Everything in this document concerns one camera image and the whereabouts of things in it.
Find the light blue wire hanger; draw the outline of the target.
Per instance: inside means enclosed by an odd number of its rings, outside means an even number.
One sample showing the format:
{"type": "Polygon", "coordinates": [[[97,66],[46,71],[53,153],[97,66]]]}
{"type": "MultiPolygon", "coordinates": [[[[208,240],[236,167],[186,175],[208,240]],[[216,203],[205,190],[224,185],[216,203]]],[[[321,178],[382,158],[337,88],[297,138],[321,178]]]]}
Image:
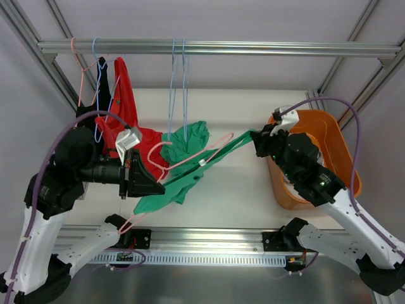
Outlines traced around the light blue wire hanger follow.
{"type": "Polygon", "coordinates": [[[184,139],[187,141],[187,123],[188,123],[188,93],[189,93],[189,57],[185,53],[185,39],[182,41],[182,94],[183,94],[183,124],[184,124],[184,139]]]}

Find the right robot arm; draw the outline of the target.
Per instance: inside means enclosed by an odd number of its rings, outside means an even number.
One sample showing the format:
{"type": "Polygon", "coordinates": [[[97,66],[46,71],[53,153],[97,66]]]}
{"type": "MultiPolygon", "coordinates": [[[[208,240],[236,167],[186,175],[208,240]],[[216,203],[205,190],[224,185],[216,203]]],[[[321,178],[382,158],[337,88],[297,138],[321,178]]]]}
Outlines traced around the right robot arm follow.
{"type": "Polygon", "coordinates": [[[354,199],[331,170],[318,163],[318,147],[305,133],[290,134],[274,125],[250,133],[256,155],[276,164],[293,188],[352,236],[342,241],[301,218],[282,227],[283,245],[317,251],[357,273],[374,292],[389,296],[404,289],[404,243],[385,230],[354,199]]]}

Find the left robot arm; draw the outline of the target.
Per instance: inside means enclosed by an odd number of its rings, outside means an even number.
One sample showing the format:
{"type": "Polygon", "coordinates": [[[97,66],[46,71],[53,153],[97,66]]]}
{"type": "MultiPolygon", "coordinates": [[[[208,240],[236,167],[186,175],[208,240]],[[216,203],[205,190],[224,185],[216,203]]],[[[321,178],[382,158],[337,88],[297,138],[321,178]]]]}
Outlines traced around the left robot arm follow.
{"type": "Polygon", "coordinates": [[[73,276],[90,260],[109,248],[135,248],[131,224],[114,214],[82,242],[61,252],[54,245],[75,202],[88,182],[116,184],[121,198],[163,194],[164,187],[147,171],[137,145],[143,135],[125,127],[113,146],[117,158],[98,155],[92,132],[72,128],[58,137],[25,195],[25,218],[13,263],[1,274],[6,302],[49,303],[61,296],[73,276]]]}

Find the green tank top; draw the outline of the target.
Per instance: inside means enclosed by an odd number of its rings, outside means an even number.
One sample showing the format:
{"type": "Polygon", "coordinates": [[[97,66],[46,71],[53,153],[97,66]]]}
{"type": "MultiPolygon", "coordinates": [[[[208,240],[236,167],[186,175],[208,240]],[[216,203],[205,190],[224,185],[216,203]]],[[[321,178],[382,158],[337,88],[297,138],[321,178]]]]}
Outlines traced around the green tank top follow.
{"type": "Polygon", "coordinates": [[[134,214],[156,212],[170,203],[183,204],[187,193],[204,177],[205,171],[224,157],[252,141],[252,129],[230,140],[221,148],[208,146],[209,130],[205,121],[163,134],[160,155],[169,164],[171,179],[163,186],[164,194],[145,196],[137,203],[134,214]]]}

